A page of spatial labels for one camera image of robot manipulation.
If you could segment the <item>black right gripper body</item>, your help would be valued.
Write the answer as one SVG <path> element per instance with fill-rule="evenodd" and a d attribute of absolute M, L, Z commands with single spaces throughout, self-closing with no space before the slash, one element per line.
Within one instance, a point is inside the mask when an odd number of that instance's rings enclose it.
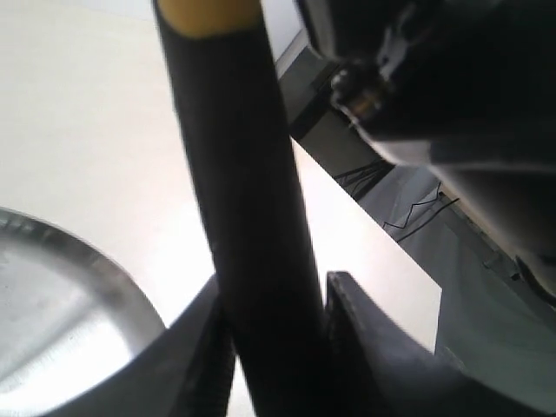
<path fill-rule="evenodd" d="M 389 161 L 555 162 L 552 1 L 300 1 L 332 104 Z"/>

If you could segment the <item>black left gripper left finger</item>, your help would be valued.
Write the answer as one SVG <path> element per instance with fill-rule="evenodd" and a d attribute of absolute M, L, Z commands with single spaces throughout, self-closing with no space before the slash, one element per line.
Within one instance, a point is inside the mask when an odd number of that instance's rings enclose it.
<path fill-rule="evenodd" d="M 178 320 L 122 371 L 64 407 L 66 416 L 224 416 L 235 353 L 211 277 Z"/>

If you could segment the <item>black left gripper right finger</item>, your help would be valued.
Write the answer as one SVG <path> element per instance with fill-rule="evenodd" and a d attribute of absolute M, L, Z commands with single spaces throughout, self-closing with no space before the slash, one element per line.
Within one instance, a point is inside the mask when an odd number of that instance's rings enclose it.
<path fill-rule="evenodd" d="M 436 357 L 347 272 L 327 276 L 328 338 L 345 416 L 537 416 Z"/>

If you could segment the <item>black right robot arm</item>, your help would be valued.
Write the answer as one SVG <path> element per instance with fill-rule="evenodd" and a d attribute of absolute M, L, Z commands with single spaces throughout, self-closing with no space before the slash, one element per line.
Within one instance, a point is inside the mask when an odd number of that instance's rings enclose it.
<path fill-rule="evenodd" d="M 332 104 L 389 162 L 430 169 L 555 301 L 555 4 L 300 1 L 339 64 Z"/>

